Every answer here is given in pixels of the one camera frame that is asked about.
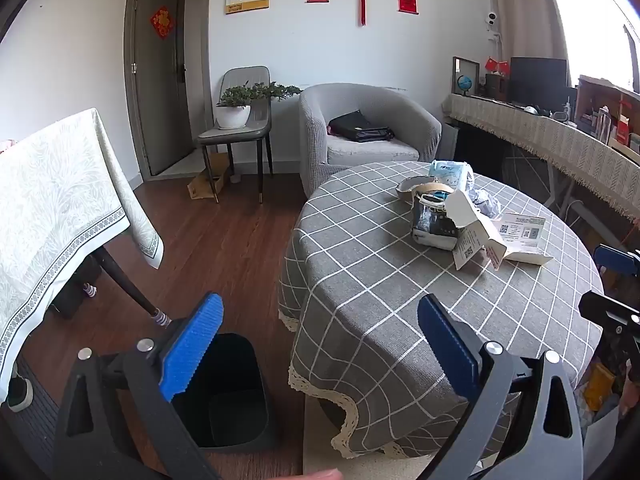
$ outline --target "potted plant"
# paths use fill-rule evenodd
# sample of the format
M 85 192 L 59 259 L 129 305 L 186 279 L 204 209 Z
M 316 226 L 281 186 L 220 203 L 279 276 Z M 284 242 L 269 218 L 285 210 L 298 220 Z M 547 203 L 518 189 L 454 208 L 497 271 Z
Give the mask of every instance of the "potted plant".
M 284 86 L 276 82 L 268 86 L 264 83 L 256 83 L 251 88 L 247 86 L 248 84 L 247 81 L 242 86 L 232 86 L 222 92 L 220 102 L 216 106 L 216 119 L 221 130 L 245 126 L 251 113 L 251 101 L 255 99 L 277 98 L 281 101 L 301 92 L 297 86 Z

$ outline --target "cardboard box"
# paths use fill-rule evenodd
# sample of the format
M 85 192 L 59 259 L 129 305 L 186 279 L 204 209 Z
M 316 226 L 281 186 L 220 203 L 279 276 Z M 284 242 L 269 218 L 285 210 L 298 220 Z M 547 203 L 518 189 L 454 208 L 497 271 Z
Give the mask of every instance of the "cardboard box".
M 492 221 L 460 190 L 447 197 L 445 208 L 447 216 L 461 229 L 453 249 L 456 269 L 461 269 L 483 246 L 495 269 L 502 260 L 544 265 L 553 259 L 538 248 L 544 218 L 505 213 L 501 220 Z
M 216 193 L 220 194 L 229 176 L 229 157 L 226 153 L 209 153 L 209 161 L 214 177 L 213 184 L 216 188 Z M 215 198 L 211 190 L 209 175 L 207 175 L 206 169 L 196 176 L 187 188 L 189 189 L 189 196 L 192 200 Z

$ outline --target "screw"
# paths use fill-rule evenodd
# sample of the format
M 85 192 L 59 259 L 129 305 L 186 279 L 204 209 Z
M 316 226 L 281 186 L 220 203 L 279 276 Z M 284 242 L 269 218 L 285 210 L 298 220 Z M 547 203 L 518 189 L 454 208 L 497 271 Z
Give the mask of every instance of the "screw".
M 486 351 L 492 355 L 500 355 L 502 353 L 502 345 L 495 341 L 489 341 L 486 345 L 484 345 Z
M 141 339 L 136 348 L 141 352 L 151 352 L 154 349 L 154 344 L 152 339 Z
M 553 364 L 560 362 L 560 356 L 558 355 L 558 352 L 555 352 L 553 350 L 547 350 L 545 352 L 545 359 Z
M 81 361 L 86 361 L 89 357 L 91 357 L 91 354 L 92 352 L 90 348 L 83 348 L 78 352 L 78 359 L 80 359 Z

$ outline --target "yellow package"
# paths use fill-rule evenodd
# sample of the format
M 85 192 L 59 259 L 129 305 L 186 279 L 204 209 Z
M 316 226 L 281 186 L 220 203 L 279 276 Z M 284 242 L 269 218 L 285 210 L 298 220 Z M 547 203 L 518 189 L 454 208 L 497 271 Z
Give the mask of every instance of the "yellow package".
M 597 412 L 602 407 L 604 399 L 609 397 L 615 379 L 615 375 L 602 363 L 596 363 L 593 367 L 589 383 L 584 389 L 584 400 L 592 412 Z

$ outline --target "black trash bin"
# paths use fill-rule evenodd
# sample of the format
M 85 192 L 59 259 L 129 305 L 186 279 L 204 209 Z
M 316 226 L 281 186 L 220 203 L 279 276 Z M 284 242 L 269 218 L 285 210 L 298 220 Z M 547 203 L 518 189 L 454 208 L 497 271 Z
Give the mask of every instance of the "black trash bin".
M 217 334 L 187 390 L 172 400 L 194 442 L 216 453 L 256 452 L 278 443 L 273 407 L 254 347 Z

